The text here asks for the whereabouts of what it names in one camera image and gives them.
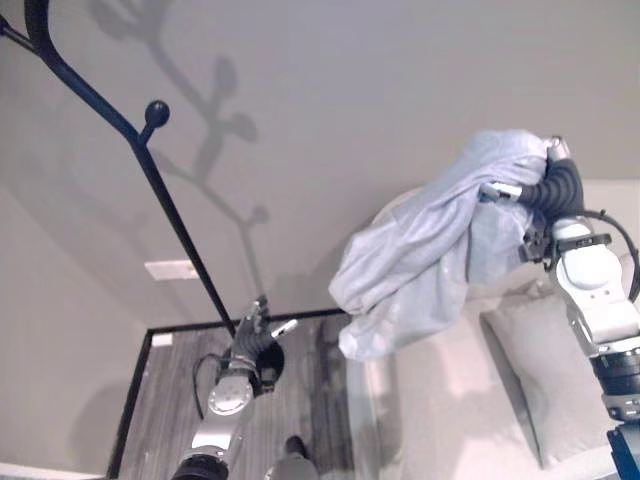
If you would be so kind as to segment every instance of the black cable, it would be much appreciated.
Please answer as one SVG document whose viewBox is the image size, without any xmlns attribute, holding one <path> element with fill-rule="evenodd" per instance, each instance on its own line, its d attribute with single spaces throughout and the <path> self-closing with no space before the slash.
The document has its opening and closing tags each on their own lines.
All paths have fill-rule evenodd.
<svg viewBox="0 0 640 480">
<path fill-rule="evenodd" d="M 638 249 L 633 243 L 631 236 L 615 218 L 607 215 L 605 210 L 601 210 L 599 212 L 596 212 L 594 210 L 578 210 L 571 215 L 563 215 L 563 217 L 570 216 L 594 218 L 596 220 L 600 220 L 601 222 L 608 223 L 609 225 L 615 227 L 618 232 L 620 232 L 620 235 L 622 235 L 622 238 L 624 238 L 624 241 L 627 244 L 629 254 L 633 259 L 633 280 L 631 281 L 631 287 L 629 289 L 629 300 L 631 301 L 631 303 L 635 302 L 636 298 L 638 298 L 638 293 L 640 292 L 640 259 L 638 258 Z"/>
</svg>

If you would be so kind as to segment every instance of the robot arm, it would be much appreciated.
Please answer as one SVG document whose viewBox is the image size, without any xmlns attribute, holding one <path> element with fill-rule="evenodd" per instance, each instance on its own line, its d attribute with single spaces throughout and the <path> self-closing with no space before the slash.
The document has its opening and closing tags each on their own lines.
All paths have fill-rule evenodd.
<svg viewBox="0 0 640 480">
<path fill-rule="evenodd" d="M 266 299 L 260 298 L 238 328 L 228 364 L 208 396 L 204 418 L 173 480 L 226 480 L 233 469 L 255 398 L 272 390 L 282 372 L 284 359 L 276 339 L 298 323 L 291 320 L 271 332 L 263 321 L 266 315 Z"/>
<path fill-rule="evenodd" d="M 552 162 L 545 180 L 535 186 L 498 182 L 481 187 L 491 201 L 508 200 L 536 209 L 545 221 L 525 237 L 523 258 L 545 266 L 556 292 L 567 305 L 567 317 L 582 351 L 603 389 L 609 416 L 624 422 L 607 433 L 622 480 L 640 478 L 640 314 L 631 303 L 637 296 L 637 272 L 630 298 L 622 288 L 622 267 L 585 221 L 582 184 L 569 160 L 566 143 L 548 141 Z M 604 218 L 604 214 L 591 215 Z M 637 251 L 626 234 L 633 255 Z"/>
</svg>

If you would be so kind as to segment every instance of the black frame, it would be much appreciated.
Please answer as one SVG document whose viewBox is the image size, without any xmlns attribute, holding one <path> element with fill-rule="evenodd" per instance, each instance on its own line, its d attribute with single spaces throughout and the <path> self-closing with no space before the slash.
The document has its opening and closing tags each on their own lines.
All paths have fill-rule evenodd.
<svg viewBox="0 0 640 480">
<path fill-rule="evenodd" d="M 293 319 L 303 320 L 316 317 L 328 317 L 331 315 L 341 315 L 343 313 L 344 311 L 340 310 L 339 308 L 333 308 L 329 310 L 313 310 L 298 313 L 271 315 L 267 320 L 269 323 L 286 322 Z M 235 325 L 238 325 L 240 323 L 240 319 L 232 320 L 232 322 Z M 129 385 L 129 391 L 127 393 L 127 399 L 125 400 L 124 409 L 122 411 L 122 417 L 120 417 L 120 424 L 116 433 L 113 450 L 111 451 L 106 478 L 116 479 L 120 474 L 122 457 L 124 455 L 124 449 L 127 445 L 127 436 L 129 435 L 131 420 L 133 419 L 133 413 L 135 411 L 138 393 L 140 392 L 142 376 L 147 365 L 147 360 L 149 359 L 149 352 L 151 351 L 151 341 L 153 339 L 153 336 L 163 333 L 178 333 L 193 330 L 207 330 L 210 328 L 222 328 L 224 326 L 225 324 L 223 322 L 206 322 L 147 329 L 147 332 L 142 339 L 142 345 L 140 346 L 140 353 L 138 354 L 138 360 L 136 361 L 136 366 L 133 371 L 133 377 L 131 378 L 131 384 Z"/>
</svg>

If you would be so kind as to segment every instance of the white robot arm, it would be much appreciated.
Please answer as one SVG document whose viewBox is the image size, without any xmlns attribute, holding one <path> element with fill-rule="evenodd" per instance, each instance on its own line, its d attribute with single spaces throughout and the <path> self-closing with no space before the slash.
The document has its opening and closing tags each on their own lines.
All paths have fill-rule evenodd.
<svg viewBox="0 0 640 480">
<path fill-rule="evenodd" d="M 640 287 L 638 252 L 617 222 L 604 212 L 584 210 L 582 185 L 560 137 L 548 141 L 547 178 L 534 187 L 497 182 L 483 185 L 489 200 L 530 206 L 545 217 L 538 232 L 525 238 L 523 256 L 546 265 L 556 292 L 567 305 L 567 318 L 603 389 L 609 416 L 623 422 L 607 433 L 622 480 L 640 478 L 640 314 L 632 300 Z M 557 171 L 553 166 L 560 165 Z M 629 296 L 622 287 L 622 267 L 585 217 L 608 221 L 625 237 L 635 272 Z"/>
</svg>

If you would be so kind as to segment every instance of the round knob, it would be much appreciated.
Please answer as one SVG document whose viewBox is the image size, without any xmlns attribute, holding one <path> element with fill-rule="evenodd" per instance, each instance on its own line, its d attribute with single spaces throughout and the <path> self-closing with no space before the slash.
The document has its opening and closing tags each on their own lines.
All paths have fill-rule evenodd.
<svg viewBox="0 0 640 480">
<path fill-rule="evenodd" d="M 152 128 L 163 126 L 169 120 L 169 105 L 162 100 L 154 100 L 147 106 L 144 119 Z"/>
</svg>

